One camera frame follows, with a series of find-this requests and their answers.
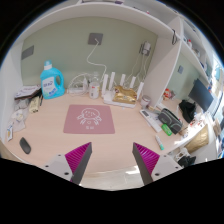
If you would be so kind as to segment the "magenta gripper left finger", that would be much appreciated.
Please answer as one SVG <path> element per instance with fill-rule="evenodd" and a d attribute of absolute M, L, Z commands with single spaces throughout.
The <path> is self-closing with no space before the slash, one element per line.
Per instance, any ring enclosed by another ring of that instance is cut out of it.
<path fill-rule="evenodd" d="M 42 169 L 79 185 L 92 154 L 92 143 L 81 145 L 66 154 L 58 154 Z"/>

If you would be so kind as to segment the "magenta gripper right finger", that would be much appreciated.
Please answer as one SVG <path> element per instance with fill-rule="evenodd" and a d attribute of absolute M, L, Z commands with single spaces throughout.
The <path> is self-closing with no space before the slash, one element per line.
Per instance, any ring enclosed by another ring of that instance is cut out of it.
<path fill-rule="evenodd" d="M 145 185 L 182 169 L 169 155 L 159 155 L 138 143 L 133 143 L 132 153 Z"/>

